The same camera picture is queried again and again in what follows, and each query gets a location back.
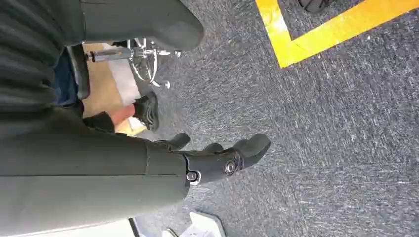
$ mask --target black prosthetic hand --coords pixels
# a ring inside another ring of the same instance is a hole
[[[157,141],[169,151],[178,151],[190,141],[181,133],[170,141]],[[271,141],[264,134],[256,134],[249,140],[240,140],[233,147],[224,149],[212,143],[202,151],[177,152],[182,154],[187,164],[186,179],[191,185],[216,181],[233,175],[236,171],[250,167],[265,155]]]

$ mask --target yellow floor marking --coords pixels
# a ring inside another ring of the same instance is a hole
[[[256,4],[279,65],[284,68],[418,8],[419,0],[364,0],[294,40],[277,0],[256,0]]]

